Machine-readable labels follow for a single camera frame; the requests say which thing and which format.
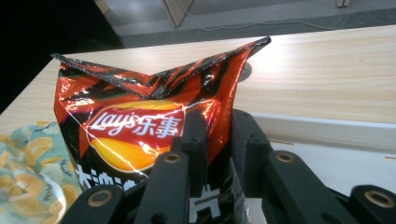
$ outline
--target snack bag with chip pictures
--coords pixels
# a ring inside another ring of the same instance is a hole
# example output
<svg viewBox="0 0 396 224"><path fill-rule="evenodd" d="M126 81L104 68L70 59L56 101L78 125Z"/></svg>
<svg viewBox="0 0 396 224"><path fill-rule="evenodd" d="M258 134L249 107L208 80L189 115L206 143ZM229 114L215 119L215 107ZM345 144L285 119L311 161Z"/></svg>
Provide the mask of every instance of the snack bag with chip pictures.
<svg viewBox="0 0 396 224"><path fill-rule="evenodd" d="M186 113L196 109L205 117L212 162L229 140L246 60L270 42L265 37L154 75L53 54L61 61L54 112L81 187L127 190L148 178L157 156L183 134Z"/></svg>

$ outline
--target lay's chip bag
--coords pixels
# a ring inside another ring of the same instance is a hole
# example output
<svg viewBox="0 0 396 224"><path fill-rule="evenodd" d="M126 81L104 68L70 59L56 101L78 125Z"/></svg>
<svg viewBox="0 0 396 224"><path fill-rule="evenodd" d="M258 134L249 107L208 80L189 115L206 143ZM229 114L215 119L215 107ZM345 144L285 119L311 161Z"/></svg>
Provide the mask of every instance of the lay's chip bag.
<svg viewBox="0 0 396 224"><path fill-rule="evenodd" d="M127 190L148 178L192 110L203 112L212 162L230 138L246 60L270 42L265 37L154 75L53 54L61 61L54 112L82 189L114 184Z"/></svg>

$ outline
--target wooden table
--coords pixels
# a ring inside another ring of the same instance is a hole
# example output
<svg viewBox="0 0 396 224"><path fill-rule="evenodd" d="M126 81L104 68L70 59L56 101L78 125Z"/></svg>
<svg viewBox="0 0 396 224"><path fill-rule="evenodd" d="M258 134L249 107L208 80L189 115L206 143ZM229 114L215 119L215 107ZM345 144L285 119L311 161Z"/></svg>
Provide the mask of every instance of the wooden table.
<svg viewBox="0 0 396 224"><path fill-rule="evenodd" d="M259 37L66 55L146 74L235 49ZM396 123L396 25L272 36L248 60L234 107L306 118ZM0 133L52 110L60 63L52 60L0 116Z"/></svg>

